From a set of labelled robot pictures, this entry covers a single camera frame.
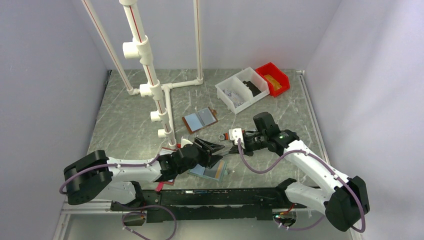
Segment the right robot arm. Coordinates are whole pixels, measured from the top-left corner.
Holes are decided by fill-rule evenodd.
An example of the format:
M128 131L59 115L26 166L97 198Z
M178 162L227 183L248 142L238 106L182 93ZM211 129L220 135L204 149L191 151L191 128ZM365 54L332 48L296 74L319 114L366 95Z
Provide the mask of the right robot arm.
M358 233L366 230L365 215L370 204L365 181L359 176L349 177L318 157L288 129L281 130L268 112L253 117L254 131L234 128L228 131L229 140L240 155L244 165L253 173L270 172L283 159L300 168L318 188L306 186L295 179L286 179L275 189L276 203L287 208L301 204L323 215L336 229ZM279 157L265 170L253 168L245 157L254 151L267 149Z

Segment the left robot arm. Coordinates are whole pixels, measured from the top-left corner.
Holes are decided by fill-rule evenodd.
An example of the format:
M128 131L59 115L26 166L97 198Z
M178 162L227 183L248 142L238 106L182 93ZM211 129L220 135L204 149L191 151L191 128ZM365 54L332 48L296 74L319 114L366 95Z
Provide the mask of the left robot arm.
M222 160L218 152L224 148L222 144L195 137L183 138L176 150L158 153L147 160L118 159L107 156L104 150L96 150L63 170L64 183L59 193L73 206L102 199L137 210L144 203L142 183L175 180L196 166L211 169Z

